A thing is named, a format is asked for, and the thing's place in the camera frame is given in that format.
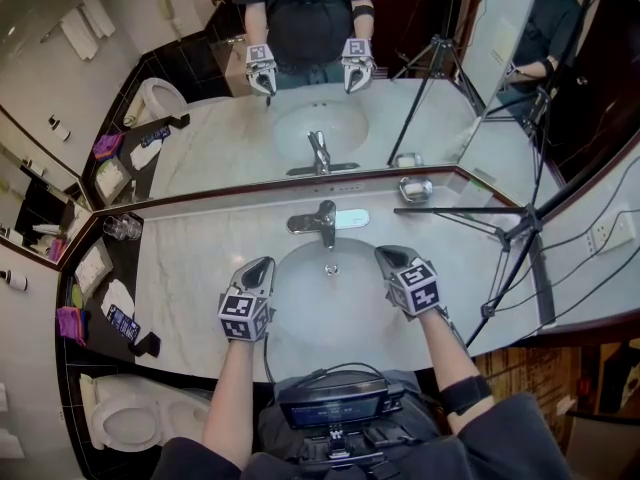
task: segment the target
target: white sink basin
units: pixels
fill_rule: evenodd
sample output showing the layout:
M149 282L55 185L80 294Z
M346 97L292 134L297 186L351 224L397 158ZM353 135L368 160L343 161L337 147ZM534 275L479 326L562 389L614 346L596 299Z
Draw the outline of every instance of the white sink basin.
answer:
M338 266L340 273L329 276L325 266ZM363 335L375 340L401 313L385 295L373 246L336 238L335 247L328 250L321 241L312 242L278 265L274 324L295 341L320 347L343 347Z
M273 139L280 154L305 166L313 164L309 132L322 131L331 163L353 160L348 155L358 149L369 134L369 122L356 106L339 101L309 103L285 112L273 127Z

